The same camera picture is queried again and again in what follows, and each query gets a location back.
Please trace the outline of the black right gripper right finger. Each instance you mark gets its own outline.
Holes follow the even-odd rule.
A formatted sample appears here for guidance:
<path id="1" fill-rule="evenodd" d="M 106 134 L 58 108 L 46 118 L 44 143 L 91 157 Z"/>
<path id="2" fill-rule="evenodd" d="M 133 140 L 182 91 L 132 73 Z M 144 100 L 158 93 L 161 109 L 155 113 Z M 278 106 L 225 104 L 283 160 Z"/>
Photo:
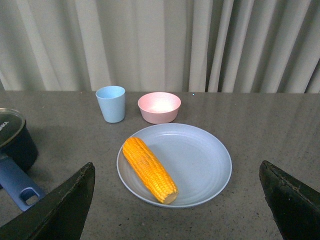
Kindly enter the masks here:
<path id="1" fill-rule="evenodd" d="M 320 193 L 264 160 L 259 179 L 284 240 L 320 238 Z"/>

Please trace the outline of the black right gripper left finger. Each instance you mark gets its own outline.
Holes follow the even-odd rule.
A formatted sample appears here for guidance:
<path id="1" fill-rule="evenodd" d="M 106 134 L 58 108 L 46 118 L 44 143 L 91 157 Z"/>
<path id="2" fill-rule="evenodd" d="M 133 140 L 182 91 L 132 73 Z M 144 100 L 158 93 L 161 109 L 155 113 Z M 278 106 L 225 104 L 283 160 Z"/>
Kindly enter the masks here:
<path id="1" fill-rule="evenodd" d="M 96 169 L 88 162 L 0 228 L 2 240 L 78 240 L 92 203 Z"/>

